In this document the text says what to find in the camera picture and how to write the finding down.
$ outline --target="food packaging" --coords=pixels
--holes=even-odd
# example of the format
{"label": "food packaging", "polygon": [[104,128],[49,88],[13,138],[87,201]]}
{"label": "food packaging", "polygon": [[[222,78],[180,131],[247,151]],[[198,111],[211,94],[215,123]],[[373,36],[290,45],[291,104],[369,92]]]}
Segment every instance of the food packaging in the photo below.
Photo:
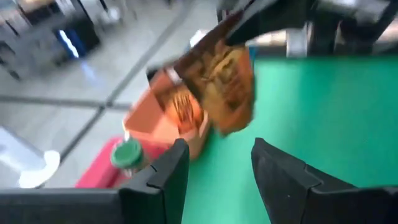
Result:
{"label": "food packaging", "polygon": [[240,12],[228,17],[174,63],[174,70],[224,135],[252,120],[254,77],[249,50],[224,43],[240,18]]}
{"label": "food packaging", "polygon": [[162,105],[164,102],[159,102],[158,97],[159,93],[178,87],[181,82],[171,79],[165,69],[160,69],[149,85],[150,88],[124,119],[125,132],[139,140],[141,144],[158,146],[161,148],[160,151],[168,149],[176,139],[182,138],[189,145],[190,159],[196,159],[202,152],[210,130],[208,114],[201,110],[203,119],[198,127],[179,126],[169,114],[165,113]]}
{"label": "food packaging", "polygon": [[155,96],[166,116],[177,125],[180,134],[200,128],[203,110],[184,84],[155,91]]}

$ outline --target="green table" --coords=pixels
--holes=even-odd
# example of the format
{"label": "green table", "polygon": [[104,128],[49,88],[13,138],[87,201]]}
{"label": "green table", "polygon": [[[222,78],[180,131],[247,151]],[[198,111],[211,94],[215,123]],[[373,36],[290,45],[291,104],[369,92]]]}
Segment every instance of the green table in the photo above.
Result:
{"label": "green table", "polygon": [[255,137],[358,187],[398,184],[398,58],[259,59],[255,75],[254,120],[211,132],[190,166],[183,223],[269,223]]}

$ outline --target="orange package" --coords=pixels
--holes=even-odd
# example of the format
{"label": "orange package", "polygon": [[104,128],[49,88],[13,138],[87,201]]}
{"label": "orange package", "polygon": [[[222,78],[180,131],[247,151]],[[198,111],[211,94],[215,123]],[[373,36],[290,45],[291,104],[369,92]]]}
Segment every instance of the orange package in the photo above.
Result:
{"label": "orange package", "polygon": [[180,134],[199,129],[203,122],[203,110],[188,88],[179,83],[154,91],[155,97],[166,116],[178,127]]}
{"label": "orange package", "polygon": [[254,77],[249,50],[224,44],[240,18],[241,13],[227,18],[174,63],[174,70],[225,135],[252,120]]}

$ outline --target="tiled floor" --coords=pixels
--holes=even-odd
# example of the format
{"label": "tiled floor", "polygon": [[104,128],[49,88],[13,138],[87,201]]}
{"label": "tiled floor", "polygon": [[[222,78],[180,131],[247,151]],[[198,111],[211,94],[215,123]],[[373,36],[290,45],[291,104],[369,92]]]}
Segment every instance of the tiled floor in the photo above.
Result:
{"label": "tiled floor", "polygon": [[[73,187],[103,144],[123,134],[121,122],[126,111],[65,106],[63,101],[104,104],[113,100],[125,104],[137,101],[148,87],[147,66],[178,57],[196,30],[216,25],[217,1],[193,0],[189,7],[184,5],[187,2],[176,1],[169,8],[164,0],[134,0],[137,21],[129,19],[125,29],[106,34],[102,47],[62,70],[32,75],[20,83],[0,71],[0,125],[12,129],[42,151],[64,152],[74,146],[46,187]],[[1,103],[5,96],[34,100],[29,104]],[[43,105],[51,104],[45,99],[58,101],[57,105]]]}

